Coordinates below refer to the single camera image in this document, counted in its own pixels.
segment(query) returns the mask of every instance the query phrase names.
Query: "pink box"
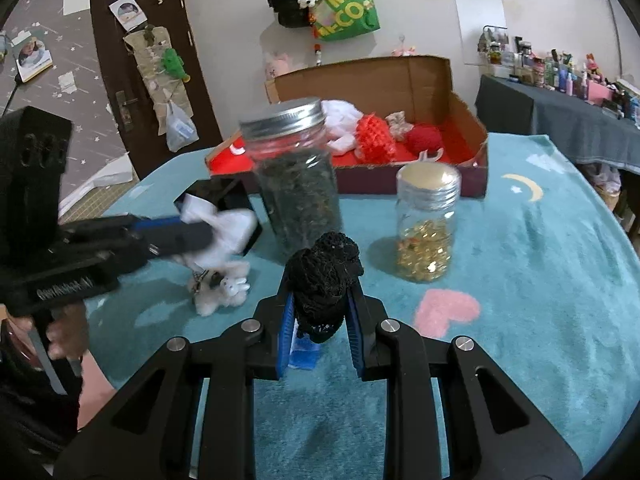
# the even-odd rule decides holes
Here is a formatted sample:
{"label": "pink box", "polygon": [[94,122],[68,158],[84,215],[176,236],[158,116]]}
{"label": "pink box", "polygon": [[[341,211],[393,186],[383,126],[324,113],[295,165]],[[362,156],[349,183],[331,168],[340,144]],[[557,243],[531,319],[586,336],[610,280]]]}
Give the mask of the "pink box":
{"label": "pink box", "polygon": [[611,101],[613,97],[613,90],[607,88],[604,85],[599,85],[595,81],[589,80],[589,99],[588,101],[602,106],[602,101],[607,99]]}

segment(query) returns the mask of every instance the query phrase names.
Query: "dark brown door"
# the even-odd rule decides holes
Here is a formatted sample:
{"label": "dark brown door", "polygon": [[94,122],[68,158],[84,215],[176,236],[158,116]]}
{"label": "dark brown door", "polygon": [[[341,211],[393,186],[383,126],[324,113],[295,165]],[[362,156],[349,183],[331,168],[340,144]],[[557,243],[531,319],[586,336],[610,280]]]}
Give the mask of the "dark brown door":
{"label": "dark brown door", "polygon": [[[127,32],[109,10],[109,5],[116,1],[91,0],[91,17],[98,61],[111,110],[118,122],[118,129],[133,167],[142,179],[172,157],[215,146],[222,142],[222,137],[193,45],[184,0],[136,0],[146,14],[149,24],[167,28],[172,47],[177,50],[184,61],[186,73],[191,76],[185,88],[193,109],[192,120],[198,129],[200,140],[184,147],[178,153],[169,151],[164,135],[158,136],[158,120],[153,101],[138,72],[136,60],[123,41]],[[128,103],[126,109],[129,111],[130,121],[127,121],[127,127],[118,106],[118,92],[124,92],[120,94],[121,101],[124,96]]]}

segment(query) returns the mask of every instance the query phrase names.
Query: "black scrunchie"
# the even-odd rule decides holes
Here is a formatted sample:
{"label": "black scrunchie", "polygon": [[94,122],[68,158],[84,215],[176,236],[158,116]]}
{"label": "black scrunchie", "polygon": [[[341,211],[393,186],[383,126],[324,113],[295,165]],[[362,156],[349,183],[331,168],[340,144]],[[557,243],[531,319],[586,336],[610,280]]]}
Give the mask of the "black scrunchie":
{"label": "black scrunchie", "polygon": [[327,232],[311,249],[302,249],[287,262],[285,275],[294,295],[299,336],[323,343],[344,320],[347,289],[362,276],[360,250],[342,233]]}

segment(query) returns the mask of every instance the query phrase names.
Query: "gray cloth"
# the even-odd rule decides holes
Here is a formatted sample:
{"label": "gray cloth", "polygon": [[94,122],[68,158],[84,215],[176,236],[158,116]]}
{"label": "gray cloth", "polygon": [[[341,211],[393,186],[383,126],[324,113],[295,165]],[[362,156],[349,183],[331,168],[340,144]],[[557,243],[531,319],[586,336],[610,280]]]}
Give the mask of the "gray cloth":
{"label": "gray cloth", "polygon": [[576,97],[483,75],[476,107],[490,132],[548,135],[574,163],[604,162],[640,174],[640,130]]}

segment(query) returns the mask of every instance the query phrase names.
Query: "teal tablecloth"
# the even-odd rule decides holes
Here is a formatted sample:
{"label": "teal tablecloth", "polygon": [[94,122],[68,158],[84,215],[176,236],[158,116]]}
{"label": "teal tablecloth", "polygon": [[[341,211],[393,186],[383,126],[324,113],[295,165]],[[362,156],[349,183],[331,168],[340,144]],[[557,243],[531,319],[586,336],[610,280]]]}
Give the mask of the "teal tablecloth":
{"label": "teal tablecloth", "polygon": [[[204,155],[171,160],[108,213],[174,214],[173,200],[206,178]],[[531,179],[542,198],[530,202],[537,194],[505,174]],[[640,398],[640,265],[602,201],[547,137],[491,134],[487,196],[460,201],[452,266],[431,285],[393,274],[394,206],[393,197],[341,199],[345,233],[362,251],[365,293],[409,324],[429,289],[478,300],[479,317],[452,322],[443,339],[475,338],[589,470]],[[114,386],[171,336],[217,336],[276,292],[282,266],[265,227],[247,256],[252,289],[239,308],[198,317],[184,286],[190,272],[170,262],[154,262],[90,302],[91,350]],[[279,383],[255,386],[262,480],[380,478],[384,433],[385,386],[357,379],[344,327],[322,347],[316,370],[288,370]]]}

